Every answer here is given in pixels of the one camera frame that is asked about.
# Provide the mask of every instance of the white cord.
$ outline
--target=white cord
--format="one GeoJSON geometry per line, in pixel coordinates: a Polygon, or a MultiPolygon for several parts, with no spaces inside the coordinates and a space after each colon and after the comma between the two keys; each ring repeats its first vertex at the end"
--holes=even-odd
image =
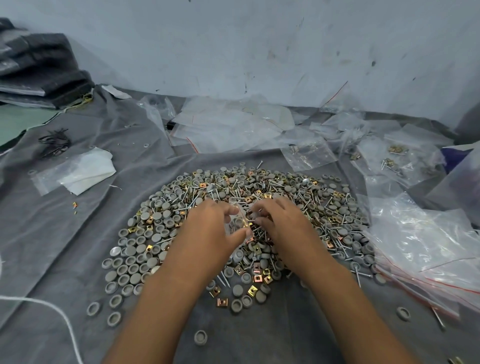
{"type": "MultiPolygon", "coordinates": [[[[0,256],[0,279],[1,279],[1,267],[2,267],[2,260],[1,260],[1,256],[0,256]]],[[[75,356],[77,358],[78,364],[84,364],[83,361],[82,361],[82,357],[80,356],[80,351],[78,350],[77,340],[75,339],[75,334],[73,332],[72,324],[70,323],[70,320],[68,319],[67,315],[61,310],[61,308],[54,305],[53,303],[43,301],[43,300],[38,300],[36,298],[10,297],[10,296],[0,295],[0,300],[34,302],[34,303],[39,303],[39,304],[42,304],[44,306],[50,307],[51,309],[57,311],[60,314],[60,316],[63,317],[63,319],[65,320],[65,323],[67,324],[68,331],[70,332],[70,337],[72,338],[73,350],[75,351],[75,356]]]]}

